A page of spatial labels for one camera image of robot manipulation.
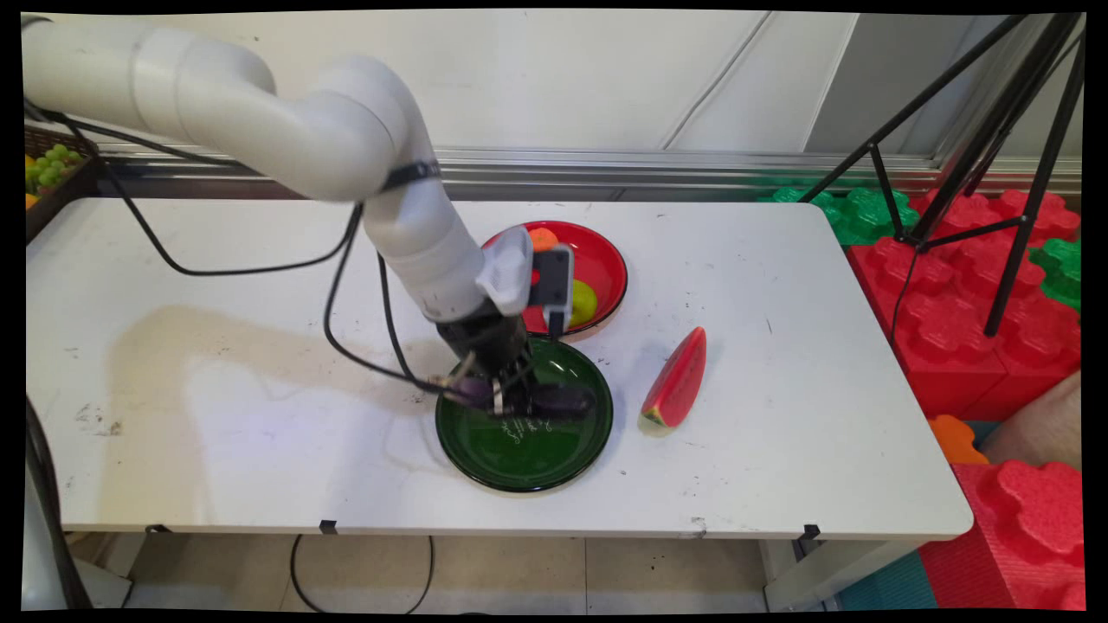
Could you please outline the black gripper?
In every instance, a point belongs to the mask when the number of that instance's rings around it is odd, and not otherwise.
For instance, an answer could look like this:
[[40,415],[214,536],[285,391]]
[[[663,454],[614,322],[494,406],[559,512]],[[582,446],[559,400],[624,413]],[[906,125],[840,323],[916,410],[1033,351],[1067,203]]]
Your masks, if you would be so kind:
[[537,364],[531,361],[529,331],[521,315],[471,316],[438,323],[435,329],[460,360],[450,376],[452,400],[495,418],[531,415]]

